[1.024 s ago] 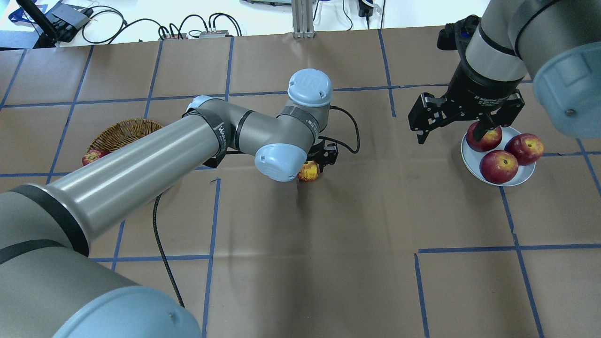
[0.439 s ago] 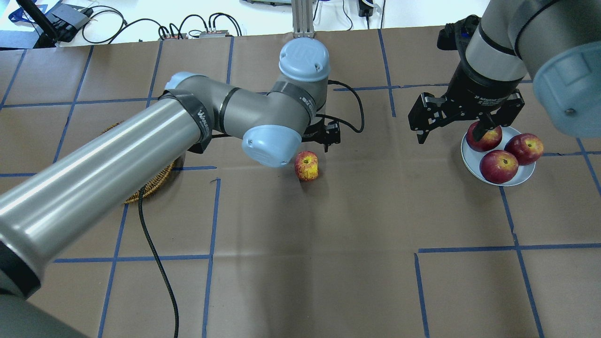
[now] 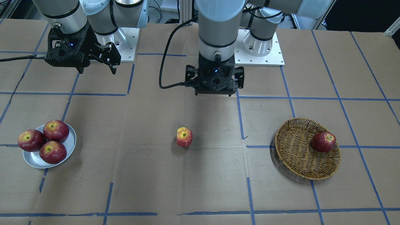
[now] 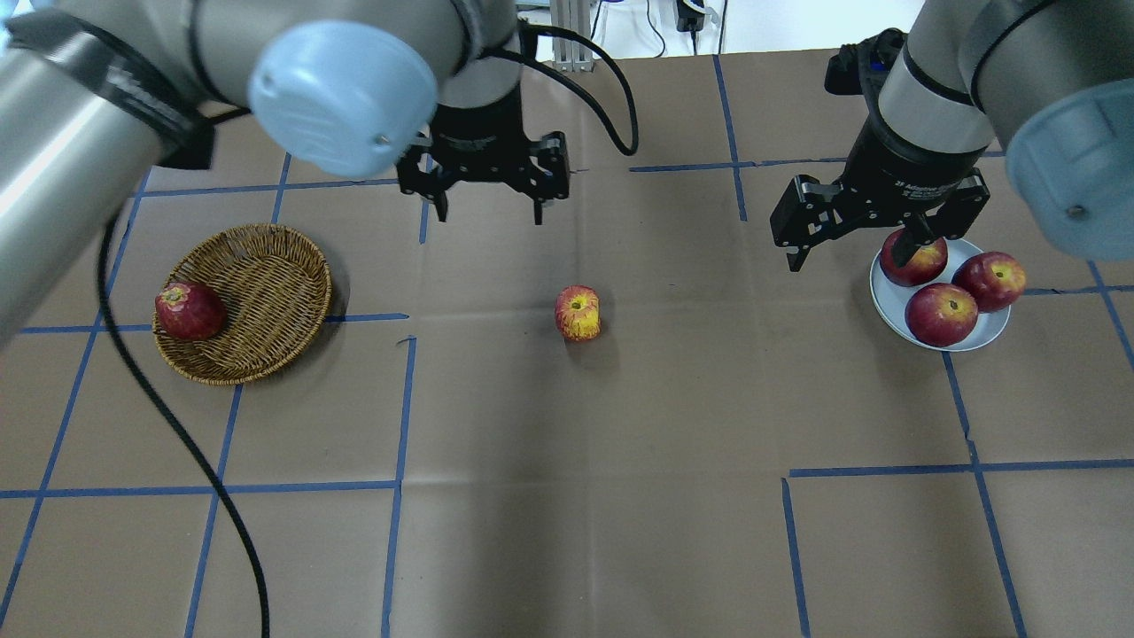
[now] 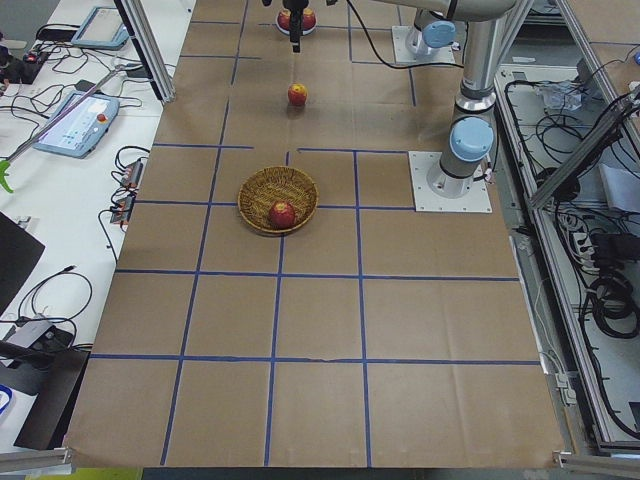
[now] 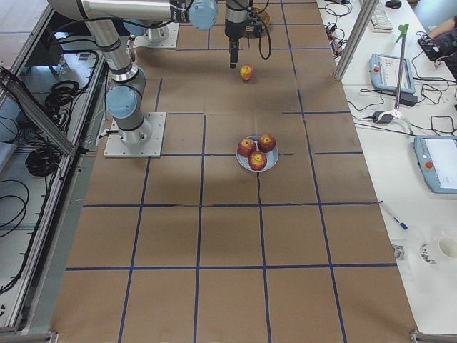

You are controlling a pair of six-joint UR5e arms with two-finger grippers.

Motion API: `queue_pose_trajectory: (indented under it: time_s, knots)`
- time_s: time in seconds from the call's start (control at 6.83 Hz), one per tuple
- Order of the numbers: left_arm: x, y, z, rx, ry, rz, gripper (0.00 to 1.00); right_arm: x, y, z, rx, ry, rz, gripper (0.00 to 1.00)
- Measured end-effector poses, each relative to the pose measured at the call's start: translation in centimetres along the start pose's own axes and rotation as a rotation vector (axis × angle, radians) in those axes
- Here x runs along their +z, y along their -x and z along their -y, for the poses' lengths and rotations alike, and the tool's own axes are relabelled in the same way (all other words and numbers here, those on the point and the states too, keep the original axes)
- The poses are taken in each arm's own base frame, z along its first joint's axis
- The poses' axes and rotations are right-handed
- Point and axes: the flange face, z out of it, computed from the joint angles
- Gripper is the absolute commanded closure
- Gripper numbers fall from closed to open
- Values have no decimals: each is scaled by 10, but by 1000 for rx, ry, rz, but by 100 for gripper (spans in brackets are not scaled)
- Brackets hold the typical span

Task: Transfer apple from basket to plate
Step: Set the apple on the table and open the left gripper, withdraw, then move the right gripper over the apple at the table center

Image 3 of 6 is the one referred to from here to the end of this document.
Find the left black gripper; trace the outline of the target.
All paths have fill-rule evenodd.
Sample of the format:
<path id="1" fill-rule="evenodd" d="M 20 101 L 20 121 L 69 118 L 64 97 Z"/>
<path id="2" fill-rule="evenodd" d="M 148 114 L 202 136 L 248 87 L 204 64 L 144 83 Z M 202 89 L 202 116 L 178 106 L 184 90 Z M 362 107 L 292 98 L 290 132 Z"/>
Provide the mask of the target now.
<path id="1" fill-rule="evenodd" d="M 208 60 L 199 54 L 198 68 L 186 65 L 186 87 L 193 87 L 195 94 L 226 94 L 233 95 L 244 87 L 244 67 L 235 66 L 235 57 L 227 60 L 220 56 Z"/>

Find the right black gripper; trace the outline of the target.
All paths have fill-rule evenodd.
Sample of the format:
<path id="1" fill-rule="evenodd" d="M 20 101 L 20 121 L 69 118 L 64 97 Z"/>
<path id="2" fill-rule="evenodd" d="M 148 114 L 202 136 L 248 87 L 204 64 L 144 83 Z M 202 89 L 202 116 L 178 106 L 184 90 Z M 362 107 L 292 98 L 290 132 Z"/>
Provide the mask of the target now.
<path id="1" fill-rule="evenodd" d="M 54 67 L 76 68 L 79 74 L 90 66 L 91 60 L 107 65 L 116 75 L 121 55 L 113 42 L 101 45 L 90 23 L 72 34 L 61 31 L 61 24 L 55 23 L 47 38 L 48 50 L 44 60 Z"/>

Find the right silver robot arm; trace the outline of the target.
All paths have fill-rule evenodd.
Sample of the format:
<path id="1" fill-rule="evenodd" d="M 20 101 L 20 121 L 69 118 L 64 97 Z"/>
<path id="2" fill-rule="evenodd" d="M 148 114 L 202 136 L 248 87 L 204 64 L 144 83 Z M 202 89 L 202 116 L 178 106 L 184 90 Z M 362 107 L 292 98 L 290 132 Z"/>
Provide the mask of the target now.
<path id="1" fill-rule="evenodd" d="M 92 61 L 116 74 L 123 55 L 132 51 L 123 28 L 140 29 L 148 22 L 147 0 L 35 0 L 50 26 L 47 52 L 40 56 L 53 67 L 75 68 L 80 74 Z"/>

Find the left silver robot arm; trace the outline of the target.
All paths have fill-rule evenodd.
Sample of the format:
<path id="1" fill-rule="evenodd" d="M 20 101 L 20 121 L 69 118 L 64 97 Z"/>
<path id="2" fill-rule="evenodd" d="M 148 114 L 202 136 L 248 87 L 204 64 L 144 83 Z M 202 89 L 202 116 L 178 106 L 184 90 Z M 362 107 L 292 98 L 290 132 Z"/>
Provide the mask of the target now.
<path id="1" fill-rule="evenodd" d="M 198 67 L 186 66 L 184 86 L 195 94 L 233 95 L 244 66 L 284 65 L 276 29 L 284 16 L 318 19 L 331 0 L 200 0 Z"/>

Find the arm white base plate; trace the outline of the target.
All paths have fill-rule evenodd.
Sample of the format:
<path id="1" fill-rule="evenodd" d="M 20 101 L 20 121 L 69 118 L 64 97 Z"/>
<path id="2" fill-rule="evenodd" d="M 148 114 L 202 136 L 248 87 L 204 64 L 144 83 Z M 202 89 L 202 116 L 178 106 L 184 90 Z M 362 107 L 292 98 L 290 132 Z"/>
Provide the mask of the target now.
<path id="1" fill-rule="evenodd" d="M 113 42 L 121 55 L 122 63 L 134 63 L 139 36 L 140 28 L 119 27 L 113 34 L 106 36 L 97 35 L 97 38 L 101 44 Z"/>
<path id="2" fill-rule="evenodd" d="M 237 66 L 282 67 L 285 65 L 277 34 L 270 40 L 255 39 L 250 30 L 238 30 L 235 43 L 235 62 Z"/>

